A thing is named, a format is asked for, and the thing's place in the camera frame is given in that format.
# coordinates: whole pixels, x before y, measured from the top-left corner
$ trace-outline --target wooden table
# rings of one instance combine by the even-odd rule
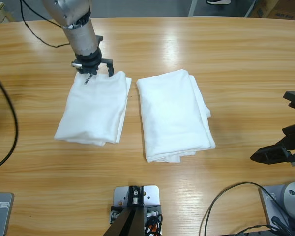
[[[104,147],[54,140],[76,71],[69,46],[39,42],[20,23],[0,24],[0,78],[20,123],[15,153],[0,168],[0,191],[15,200],[9,236],[102,235],[117,186],[156,184],[164,236],[196,236],[212,199],[241,181],[295,181],[289,164],[250,160],[283,137],[295,110],[282,96],[295,90],[295,21],[252,18],[93,19],[103,56],[132,78],[120,144]],[[48,22],[29,23],[44,40],[66,42]],[[140,120],[139,78],[186,69],[211,109],[216,149],[180,164],[147,163]],[[10,110],[0,92],[0,160],[13,141]],[[209,235],[265,223],[259,193],[241,186],[213,208]]]

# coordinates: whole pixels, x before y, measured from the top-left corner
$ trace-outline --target shoe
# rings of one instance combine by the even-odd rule
[[[231,0],[207,0],[206,3],[210,5],[228,5],[231,4]]]

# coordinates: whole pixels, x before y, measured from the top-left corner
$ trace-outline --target folded white cloth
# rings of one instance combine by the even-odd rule
[[[77,73],[55,139],[96,144],[119,143],[131,79]]]
[[[180,157],[215,148],[211,116],[197,82],[185,70],[139,79],[148,162],[180,162]]]

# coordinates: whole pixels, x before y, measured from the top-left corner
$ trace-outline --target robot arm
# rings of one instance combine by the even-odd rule
[[[103,59],[99,49],[102,36],[96,36],[90,19],[92,0],[42,0],[49,14],[61,25],[75,53],[72,62],[80,73],[97,74],[106,63],[109,76],[114,74],[113,61]]]

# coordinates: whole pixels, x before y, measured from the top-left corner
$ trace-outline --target black wire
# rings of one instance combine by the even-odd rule
[[[13,104],[12,104],[12,102],[11,102],[11,100],[10,100],[10,98],[9,98],[9,95],[8,95],[7,92],[5,91],[5,89],[4,89],[4,87],[3,87],[3,85],[2,85],[1,82],[0,82],[0,89],[1,89],[1,91],[2,91],[2,93],[3,93],[3,95],[5,96],[7,103],[9,104],[9,107],[10,107],[11,112],[12,112],[12,114],[13,114],[14,125],[15,125],[14,142],[13,142],[13,145],[12,145],[11,150],[10,150],[10,152],[8,153],[8,155],[7,155],[7,156],[6,156],[6,157],[0,162],[0,166],[2,166],[2,165],[3,165],[3,164],[9,159],[9,157],[12,155],[12,153],[13,153],[15,147],[16,147],[16,143],[17,143],[17,141],[18,141],[18,136],[19,136],[19,126],[18,126],[18,120],[17,120],[17,117],[16,117],[16,113],[15,113],[15,110],[14,110],[14,108],[13,108]]]
[[[208,208],[208,211],[207,211],[206,224],[205,224],[205,236],[207,236],[207,224],[208,224],[208,219],[209,219],[209,217],[210,217],[210,213],[211,213],[212,207],[213,207],[214,203],[216,202],[216,200],[217,200],[219,197],[221,197],[221,195],[223,195],[223,194],[224,194],[225,192],[227,192],[228,190],[230,190],[230,189],[232,189],[232,188],[235,188],[235,187],[237,187],[237,186],[243,185],[243,184],[252,184],[252,185],[255,185],[255,186],[261,188],[265,193],[267,193],[267,194],[269,195],[270,198],[272,198],[272,200],[277,204],[277,206],[280,208],[280,210],[281,210],[282,212],[284,212],[289,218],[291,218],[291,216],[286,212],[286,210],[283,209],[283,208],[281,207],[281,205],[275,200],[275,198],[272,197],[272,195],[271,195],[271,194],[270,194],[265,188],[263,188],[261,185],[259,185],[259,184],[257,184],[257,183],[253,183],[253,182],[241,182],[241,183],[234,184],[234,185],[232,185],[232,186],[230,186],[230,187],[224,189],[222,192],[220,192],[220,193],[219,193],[219,194],[213,199],[213,201],[212,201],[212,203],[210,204],[210,206],[209,206],[209,208]]]
[[[25,4],[25,6],[27,6],[28,7],[28,9],[29,10],[31,10],[33,13],[35,13],[37,16],[39,16],[40,18],[42,18],[42,19],[44,19],[44,20],[46,20],[46,21],[48,21],[48,22],[50,22],[50,23],[52,23],[52,24],[54,24],[55,26],[58,26],[58,27],[60,27],[61,28],[61,25],[59,25],[59,24],[57,24],[57,23],[55,23],[55,22],[53,22],[53,21],[51,21],[51,20],[49,20],[49,19],[47,19],[46,17],[43,17],[42,15],[40,15],[38,12],[36,12],[36,11],[34,11],[27,3],[26,3],[26,1],[25,0],[22,0],[22,2]]]
[[[162,223],[163,223],[162,214],[149,217],[146,222],[146,229],[144,230],[144,236],[150,236],[150,235],[162,236],[161,235]]]
[[[19,0],[20,1],[20,7],[21,7],[21,15],[22,15],[22,19],[23,19],[23,22],[24,24],[26,25],[26,27],[31,31],[31,33],[37,38],[39,39],[42,43],[46,44],[47,46],[50,46],[50,47],[53,47],[53,48],[59,48],[59,47],[62,47],[62,46],[66,46],[66,45],[70,45],[69,43],[65,43],[65,44],[60,44],[60,45],[51,45],[49,43],[46,43],[44,40],[42,40],[40,37],[38,37],[32,30],[31,28],[29,27],[29,25],[27,24],[27,22],[25,21],[25,18],[24,18],[24,14],[23,14],[23,4],[22,4],[22,0]]]
[[[274,229],[274,230],[278,230],[278,231],[280,230],[279,228],[273,227],[272,225],[255,225],[255,226],[248,227],[248,228],[238,232],[234,236],[239,236],[240,234],[243,234],[247,230],[254,229],[254,228],[261,228],[261,227],[268,227],[269,229]]]

